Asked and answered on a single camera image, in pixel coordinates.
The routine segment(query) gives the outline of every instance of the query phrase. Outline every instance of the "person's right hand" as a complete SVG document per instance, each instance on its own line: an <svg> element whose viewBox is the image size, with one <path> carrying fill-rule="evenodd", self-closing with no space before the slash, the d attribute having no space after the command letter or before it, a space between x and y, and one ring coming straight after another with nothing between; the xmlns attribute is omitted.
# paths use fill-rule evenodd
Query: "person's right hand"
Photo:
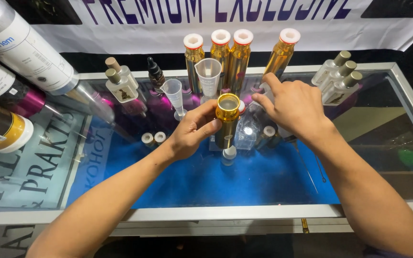
<svg viewBox="0 0 413 258"><path fill-rule="evenodd" d="M270 118L301 140L315 140L319 133L336 130L324 115L321 91L301 81L281 83L273 73L263 77L272 89L275 105L264 95L254 94L253 100L261 104Z"/></svg>

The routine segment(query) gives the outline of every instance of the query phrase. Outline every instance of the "blue surface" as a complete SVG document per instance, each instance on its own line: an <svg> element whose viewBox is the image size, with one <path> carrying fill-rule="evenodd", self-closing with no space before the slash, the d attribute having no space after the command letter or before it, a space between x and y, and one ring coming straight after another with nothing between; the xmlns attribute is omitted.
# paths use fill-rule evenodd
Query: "blue surface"
<svg viewBox="0 0 413 258"><path fill-rule="evenodd" d="M100 164L90 159L81 162L67 205L151 151L141 141L130 144L109 129L95 127L95 122L92 120L92 134L111 138L107 139L109 147L104 147L107 160ZM101 143L89 139L88 142L84 153L102 149ZM272 150L265 147L261 151L239 151L234 164L226 167L221 164L221 152L209 151L205 140L193 156L165 169L132 208L339 203L321 167L327 180L323 183L313 152L300 141L298 147L313 183L290 143L281 142ZM103 161L106 155L100 155L98 160Z"/></svg>

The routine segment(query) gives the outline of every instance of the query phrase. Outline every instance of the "bottle cap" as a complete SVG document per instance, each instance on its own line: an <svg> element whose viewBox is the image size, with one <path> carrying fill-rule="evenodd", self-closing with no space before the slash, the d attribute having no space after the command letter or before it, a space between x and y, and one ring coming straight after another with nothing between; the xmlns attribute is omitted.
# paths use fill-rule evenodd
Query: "bottle cap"
<svg viewBox="0 0 413 258"><path fill-rule="evenodd" d="M239 45L249 45L253 41L253 33L247 29L239 29L234 33L234 42Z"/></svg>
<svg viewBox="0 0 413 258"><path fill-rule="evenodd" d="M280 32L280 39L284 43L296 44L301 39L301 34L293 28L286 28Z"/></svg>
<svg viewBox="0 0 413 258"><path fill-rule="evenodd" d="M273 128L273 126L266 126L264 127L264 134L268 137L272 137L275 135L275 128Z"/></svg>
<svg viewBox="0 0 413 258"><path fill-rule="evenodd" d="M121 67L119 65L119 63L117 62L117 60L114 57L108 57L105 60L105 64L108 68L112 68L114 70L116 70L116 72L120 72Z"/></svg>
<svg viewBox="0 0 413 258"><path fill-rule="evenodd" d="M148 57L148 71L149 71L149 74L151 74L152 76L155 76L155 77L158 76L159 73L162 72L160 70L160 67L157 65L156 62L154 62L152 57Z"/></svg>
<svg viewBox="0 0 413 258"><path fill-rule="evenodd" d="M218 29L211 33L211 41L216 45L225 45L230 41L230 33L225 29Z"/></svg>
<svg viewBox="0 0 413 258"><path fill-rule="evenodd" d="M243 114L245 112L245 103L243 101L240 101L240 105L238 106L238 112Z"/></svg>
<svg viewBox="0 0 413 258"><path fill-rule="evenodd" d="M110 82L112 82L114 84L120 83L120 80L121 80L120 75L113 68L107 69L105 74L106 74L106 77L109 79Z"/></svg>
<svg viewBox="0 0 413 258"><path fill-rule="evenodd" d="M347 61L343 66L339 68L339 74L342 77L348 76L353 70L356 69L356 63L353 61Z"/></svg>
<svg viewBox="0 0 413 258"><path fill-rule="evenodd" d="M183 41L187 49L199 49L203 46L203 38L197 33L188 34Z"/></svg>
<svg viewBox="0 0 413 258"><path fill-rule="evenodd" d="M226 159L234 159L237 156L237 149L235 146L231 146L229 149L223 150L223 156Z"/></svg>
<svg viewBox="0 0 413 258"><path fill-rule="evenodd" d="M154 137L152 136L151 133L145 133L145 134L143 134L143 135L141 136L141 141L142 141L144 144L151 143L152 140L154 140Z"/></svg>
<svg viewBox="0 0 413 258"><path fill-rule="evenodd" d="M345 87L351 88L355 86L362 78L363 78L363 75L361 73L357 71L353 71L347 77L344 78L342 83L343 85L345 85Z"/></svg>
<svg viewBox="0 0 413 258"><path fill-rule="evenodd" d="M334 59L334 65L335 66L343 66L345 64L345 62L348 61L348 59L350 59L350 57L352 57L352 55L350 54L350 52L344 50L341 51L336 58Z"/></svg>
<svg viewBox="0 0 413 258"><path fill-rule="evenodd" d="M156 139L158 143L163 143L167 139L167 136L164 132L158 132L154 135L154 139Z"/></svg>

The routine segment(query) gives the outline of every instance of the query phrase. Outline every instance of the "metal frame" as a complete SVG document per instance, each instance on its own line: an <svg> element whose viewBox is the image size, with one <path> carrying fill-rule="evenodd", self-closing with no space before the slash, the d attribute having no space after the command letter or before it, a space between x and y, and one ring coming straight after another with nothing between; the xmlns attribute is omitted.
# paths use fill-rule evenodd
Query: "metal frame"
<svg viewBox="0 0 413 258"><path fill-rule="evenodd" d="M316 72L320 66L294 66L287 67L285 72ZM404 95L408 98L408 103L413 108L413 91L399 70L395 63L372 63L372 64L358 64L358 70L391 70L396 76L399 84L402 87ZM246 73L262 73L264 67L249 67ZM164 71L165 76L186 76L186 70L172 70ZM146 77L147 72L133 72L135 77ZM104 73L83 73L80 79L105 79ZM413 210L413 201L408 202L410 208ZM54 211L21 211L21 212L0 212L0 225L20 225L20 224L48 224L52 222L57 216L61 214L61 210ZM125 220L119 224L118 228L112 235L122 236L133 234L130 229L124 233L125 225L132 228L138 227L141 223L160 221L169 223L169 221L203 221L203 220L228 220L237 223L244 220L281 220L294 218L343 218L344 214L340 205L327 204L304 204L304 205L281 205L281 206L236 206L236 207L192 207L192 208L148 208L130 210L125 216ZM244 229L236 230L234 232L243 232ZM174 231L167 231L166 235L178 235Z"/></svg>

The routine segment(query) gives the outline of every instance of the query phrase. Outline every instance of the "white banner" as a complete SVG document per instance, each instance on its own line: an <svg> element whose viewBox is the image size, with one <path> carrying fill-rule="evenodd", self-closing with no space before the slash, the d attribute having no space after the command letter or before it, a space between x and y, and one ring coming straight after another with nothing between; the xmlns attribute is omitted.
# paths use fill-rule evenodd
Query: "white banner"
<svg viewBox="0 0 413 258"><path fill-rule="evenodd" d="M413 0L70 0L82 25L33 25L60 52L183 53L198 33L254 33L252 51L271 51L279 32L301 32L297 51L406 50L413 43Z"/></svg>

